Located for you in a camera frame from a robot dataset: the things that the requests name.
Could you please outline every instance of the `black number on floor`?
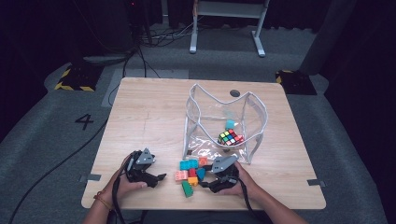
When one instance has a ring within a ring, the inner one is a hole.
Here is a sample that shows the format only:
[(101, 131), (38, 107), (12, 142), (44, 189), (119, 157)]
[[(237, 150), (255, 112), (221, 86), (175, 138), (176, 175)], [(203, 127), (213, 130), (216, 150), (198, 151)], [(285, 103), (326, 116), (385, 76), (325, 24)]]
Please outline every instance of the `black number on floor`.
[(84, 116), (82, 116), (79, 119), (76, 119), (76, 123), (84, 123), (84, 127), (82, 128), (82, 130), (85, 131), (85, 129), (87, 128), (88, 123), (93, 123), (93, 120), (90, 120), (91, 115), (90, 114), (86, 114)]

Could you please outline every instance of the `black curtain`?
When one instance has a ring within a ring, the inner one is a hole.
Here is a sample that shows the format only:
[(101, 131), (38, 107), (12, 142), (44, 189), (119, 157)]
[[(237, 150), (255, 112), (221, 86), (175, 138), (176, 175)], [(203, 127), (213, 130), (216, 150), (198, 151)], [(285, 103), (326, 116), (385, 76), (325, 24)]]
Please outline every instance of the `black curtain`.
[(396, 223), (396, 2), (358, 1), (320, 73), (389, 223)]
[[(263, 0), (206, 0), (233, 3), (263, 3)], [(317, 32), (324, 21), (332, 0), (271, 0), (265, 16), (264, 28), (312, 29)], [(167, 0), (169, 24), (177, 28), (180, 24), (192, 23), (193, 0)], [(228, 24), (232, 27), (257, 25), (257, 20), (245, 18), (224, 18), (205, 16), (200, 23), (220, 27)]]

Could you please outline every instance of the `building block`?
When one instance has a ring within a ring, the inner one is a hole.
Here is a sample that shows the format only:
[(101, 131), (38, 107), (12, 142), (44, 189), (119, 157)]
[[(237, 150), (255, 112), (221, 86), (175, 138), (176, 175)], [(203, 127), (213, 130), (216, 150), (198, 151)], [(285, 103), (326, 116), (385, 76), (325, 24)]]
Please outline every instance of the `building block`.
[(204, 180), (205, 172), (206, 172), (206, 170), (204, 168), (198, 168), (196, 170), (196, 174), (197, 174), (199, 180), (201, 180), (201, 181)]
[(188, 177), (189, 177), (189, 174), (187, 171), (176, 171), (176, 173), (175, 173), (176, 181), (187, 180)]
[(205, 165), (207, 165), (207, 157), (198, 158), (198, 166), (203, 167)]
[(225, 123), (225, 130), (228, 131), (230, 129), (233, 129), (234, 127), (235, 127), (235, 121), (233, 121), (232, 119), (227, 119)]
[(189, 169), (189, 177), (195, 177), (197, 176), (197, 174), (195, 173), (195, 169), (194, 168), (190, 168)]
[(186, 198), (192, 196), (193, 190), (192, 190), (192, 187), (190, 186), (189, 182), (187, 182), (187, 180), (183, 180), (181, 182), (181, 186), (183, 187), (184, 194), (186, 195)]
[(219, 135), (218, 142), (225, 146), (234, 146), (242, 143), (244, 141), (243, 135), (237, 135), (233, 129), (221, 133)]
[(180, 170), (190, 170), (190, 168), (198, 168), (198, 160), (187, 160), (180, 162)]
[(189, 177), (188, 179), (187, 179), (187, 181), (189, 181), (189, 184), (191, 185), (191, 186), (197, 186), (198, 185), (198, 177), (197, 176), (195, 176), (195, 177)]

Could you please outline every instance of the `wooden table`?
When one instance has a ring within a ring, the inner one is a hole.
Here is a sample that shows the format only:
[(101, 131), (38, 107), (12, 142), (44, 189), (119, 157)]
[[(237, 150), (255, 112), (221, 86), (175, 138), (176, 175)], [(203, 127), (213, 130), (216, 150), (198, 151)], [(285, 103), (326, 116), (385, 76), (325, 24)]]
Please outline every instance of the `wooden table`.
[[(155, 189), (132, 192), (120, 201), (124, 209), (245, 210), (243, 198), (218, 195), (193, 187), (186, 198), (175, 171), (182, 158), (186, 102), (190, 88), (199, 83), (204, 89), (228, 102), (230, 90), (252, 91), (265, 103), (268, 123), (260, 148), (250, 165), (243, 164), (256, 182), (291, 209), (322, 209), (326, 206), (304, 142), (279, 84), (214, 80), (158, 79), (126, 77), (122, 80), (108, 124), (92, 167), (100, 181), (88, 181), (82, 205), (91, 207), (93, 195), (101, 190), (121, 162), (134, 150), (148, 147), (156, 162), (148, 173), (167, 173)], [(251, 202), (253, 208), (258, 205)]]

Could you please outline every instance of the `person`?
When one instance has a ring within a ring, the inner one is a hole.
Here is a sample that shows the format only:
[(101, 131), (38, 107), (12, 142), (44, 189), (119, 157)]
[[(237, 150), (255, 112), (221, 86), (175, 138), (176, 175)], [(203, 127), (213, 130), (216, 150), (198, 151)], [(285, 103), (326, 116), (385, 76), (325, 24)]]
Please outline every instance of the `person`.
[[(307, 223), (302, 217), (296, 214), (293, 210), (289, 209), (286, 205), (278, 201), (276, 198), (271, 196), (268, 192), (266, 192), (263, 188), (261, 188), (257, 183), (253, 180), (250, 174), (242, 167), (242, 165), (236, 161), (234, 163), (235, 167), (239, 171), (239, 178), (245, 183), (247, 187), (247, 196), (250, 200), (255, 201), (271, 218), (273, 223)], [(84, 224), (100, 224), (106, 223), (107, 217), (112, 206), (112, 188), (113, 183), (116, 180), (120, 170), (118, 170), (109, 180), (104, 190), (101, 191), (99, 197), (96, 197), (93, 202), (91, 209), (88, 214), (85, 216), (83, 223)], [(134, 182), (130, 183), (126, 178), (126, 175), (122, 175), (120, 177), (120, 186), (117, 193), (117, 198), (121, 199), (128, 192), (146, 188), (147, 184), (145, 182)], [(223, 195), (240, 195), (243, 197), (243, 191), (240, 184), (236, 184), (230, 189), (222, 189), (218, 192), (218, 194)]]

